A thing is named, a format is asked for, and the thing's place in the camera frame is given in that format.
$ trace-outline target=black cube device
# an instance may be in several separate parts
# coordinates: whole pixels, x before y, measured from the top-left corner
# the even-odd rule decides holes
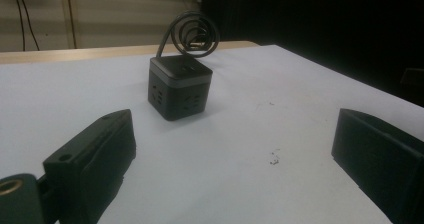
[[[170,35],[182,55],[162,57]],[[212,70],[195,58],[212,53],[219,39],[215,24],[200,12],[184,12],[170,24],[149,69],[148,100],[163,118],[173,121],[205,110]]]
[[[341,109],[334,160],[393,223],[424,223],[424,143],[365,113]]]
[[[148,100],[169,121],[205,110],[212,70],[180,55],[150,59]]]

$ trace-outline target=white table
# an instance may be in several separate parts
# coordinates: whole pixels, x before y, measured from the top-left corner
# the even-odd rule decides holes
[[[390,223],[331,156],[340,108],[424,140],[424,109],[277,46],[219,50],[204,113],[164,120],[149,58],[0,65],[0,177],[131,109],[137,158],[99,223]]]

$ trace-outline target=wall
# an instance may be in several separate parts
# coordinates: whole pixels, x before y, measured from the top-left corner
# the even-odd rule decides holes
[[[41,49],[68,48],[62,0],[25,0],[25,3]],[[25,24],[26,49],[36,50],[22,4],[21,8]],[[0,52],[22,50],[22,32],[16,0],[0,0]]]
[[[178,14],[189,9],[199,9],[197,0],[25,2],[41,50],[74,48],[74,43],[77,48],[158,44],[168,24]],[[73,25],[69,16],[70,8]],[[0,13],[0,52],[22,51],[16,1],[0,0]],[[22,14],[26,24],[25,12]],[[25,33],[26,49],[36,50],[27,25]]]
[[[424,69],[424,0],[203,0],[202,11],[222,40],[277,44],[424,106],[423,88],[401,83]]]

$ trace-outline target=black wire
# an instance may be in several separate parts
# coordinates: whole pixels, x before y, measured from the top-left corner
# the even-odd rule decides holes
[[[16,0],[16,4],[18,4],[19,18],[21,20],[22,51],[25,51],[25,29],[24,29],[24,22],[22,20],[21,4],[19,4],[19,0]]]
[[[186,21],[179,28],[178,36],[176,35],[176,27],[178,24]],[[218,46],[219,32],[215,24],[207,16],[196,11],[187,11],[177,16],[171,22],[168,30],[159,45],[156,57],[161,57],[166,41],[171,34],[172,43],[183,55],[200,58],[211,54]],[[192,54],[190,51],[205,51],[202,54]]]
[[[27,16],[28,26],[29,26],[29,30],[31,31],[32,39],[34,39],[35,45],[37,46],[37,50],[39,51],[40,47],[38,46],[37,39],[35,38],[34,32],[32,31],[31,19],[29,18],[28,9],[25,5],[25,0],[22,0],[22,4],[24,5],[24,9],[25,9],[25,13],[26,13],[26,16]]]

